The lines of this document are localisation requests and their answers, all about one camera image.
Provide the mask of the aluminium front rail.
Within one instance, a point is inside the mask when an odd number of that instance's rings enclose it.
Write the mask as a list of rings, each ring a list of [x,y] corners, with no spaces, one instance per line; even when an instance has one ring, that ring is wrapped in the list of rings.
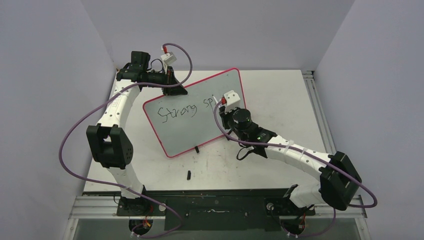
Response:
[[[70,219],[128,219],[141,220],[144,215],[118,215],[118,204],[113,196],[77,196],[71,209]],[[161,219],[164,220],[166,211],[160,211],[159,207],[155,207],[159,213],[149,213],[148,220]],[[331,218],[333,210],[330,206],[318,204],[314,207],[315,214],[313,218]],[[348,207],[345,211],[336,210],[337,218],[368,218],[364,209]]]

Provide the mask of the aluminium rail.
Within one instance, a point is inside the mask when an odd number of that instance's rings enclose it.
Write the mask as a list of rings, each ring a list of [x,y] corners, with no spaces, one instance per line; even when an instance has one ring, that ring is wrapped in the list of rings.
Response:
[[[335,154],[337,149],[319,97],[316,81],[314,78],[314,71],[306,70],[302,71],[301,73],[310,102],[312,104],[312,109],[314,111],[324,148],[327,153]]]
[[[144,215],[118,215],[118,204],[113,196],[77,196],[71,209],[70,219],[128,219],[141,220]],[[161,219],[164,220],[166,211],[160,211],[159,207],[155,207],[159,213],[149,213],[148,220]],[[313,218],[331,218],[333,210],[330,206],[318,204],[314,207],[315,214]],[[368,218],[364,209],[348,207],[345,211],[336,210],[337,218]]]

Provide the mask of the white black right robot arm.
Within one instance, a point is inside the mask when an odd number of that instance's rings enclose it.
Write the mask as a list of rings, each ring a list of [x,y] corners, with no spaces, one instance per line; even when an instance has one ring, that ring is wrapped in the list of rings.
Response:
[[[247,154],[256,154],[265,159],[277,160],[317,180],[317,184],[293,184],[283,199],[283,209],[296,214],[302,208],[316,204],[345,211],[354,207],[351,203],[362,179],[347,154],[318,152],[295,144],[277,133],[260,127],[250,119],[244,108],[225,111],[225,106],[216,105],[213,117],[219,130],[231,141],[237,142]]]

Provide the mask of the aluminium rail right side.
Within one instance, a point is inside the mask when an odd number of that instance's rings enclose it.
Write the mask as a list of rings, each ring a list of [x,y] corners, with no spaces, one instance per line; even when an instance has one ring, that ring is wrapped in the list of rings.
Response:
[[[314,78],[314,71],[306,70],[302,71],[301,73],[310,102],[312,104],[312,109],[314,111],[324,148],[327,153],[335,154],[337,149],[319,97],[316,81]]]

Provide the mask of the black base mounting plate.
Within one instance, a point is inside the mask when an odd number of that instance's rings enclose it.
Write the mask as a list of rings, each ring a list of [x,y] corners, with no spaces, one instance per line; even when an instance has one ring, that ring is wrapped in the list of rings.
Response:
[[[313,208],[298,208],[287,189],[148,190],[145,195],[171,207],[183,219],[182,231],[279,231],[277,219],[300,221]]]

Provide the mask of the pink framed whiteboard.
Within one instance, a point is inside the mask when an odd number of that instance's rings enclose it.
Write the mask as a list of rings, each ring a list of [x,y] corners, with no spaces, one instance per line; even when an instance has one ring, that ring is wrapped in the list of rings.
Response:
[[[185,87],[187,95],[159,96],[146,101],[143,110],[168,158],[221,137],[213,110],[218,100],[231,90],[238,93],[240,107],[246,101],[240,71],[230,68]]]

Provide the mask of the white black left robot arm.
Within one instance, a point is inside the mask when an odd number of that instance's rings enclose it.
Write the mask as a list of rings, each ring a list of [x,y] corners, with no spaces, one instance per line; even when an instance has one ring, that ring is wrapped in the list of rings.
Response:
[[[132,51],[131,61],[116,73],[111,102],[96,125],[87,127],[86,136],[93,160],[101,164],[120,185],[121,195],[129,200],[129,208],[136,215],[149,210],[149,201],[140,196],[145,186],[139,181],[131,164],[134,148],[124,128],[133,103],[142,90],[137,83],[162,85],[165,96],[187,95],[187,91],[175,77],[170,66],[176,61],[172,52],[165,51],[160,57],[162,70],[149,68],[151,56],[143,51]]]

